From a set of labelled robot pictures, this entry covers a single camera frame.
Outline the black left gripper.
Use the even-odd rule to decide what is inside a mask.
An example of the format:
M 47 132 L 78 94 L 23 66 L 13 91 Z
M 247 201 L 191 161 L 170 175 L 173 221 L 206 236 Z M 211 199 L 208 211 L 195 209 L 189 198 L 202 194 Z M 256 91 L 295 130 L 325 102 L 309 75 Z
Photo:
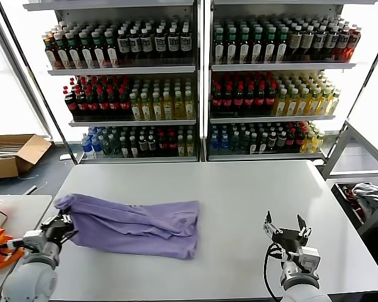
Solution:
M 65 242 L 77 233 L 70 214 L 65 211 L 47 218 L 40 224 L 40 228 L 43 228 L 48 242 Z

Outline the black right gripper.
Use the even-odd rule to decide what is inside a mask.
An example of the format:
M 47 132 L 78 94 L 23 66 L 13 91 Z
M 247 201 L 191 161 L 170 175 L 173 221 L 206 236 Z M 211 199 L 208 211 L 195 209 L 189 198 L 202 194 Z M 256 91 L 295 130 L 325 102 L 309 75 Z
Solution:
M 306 246 L 311 229 L 307 227 L 306 221 L 297 215 L 299 231 L 279 229 L 272 223 L 270 211 L 267 211 L 263 229 L 267 235 L 272 235 L 272 241 L 279 244 L 287 252 L 296 252 L 300 247 Z

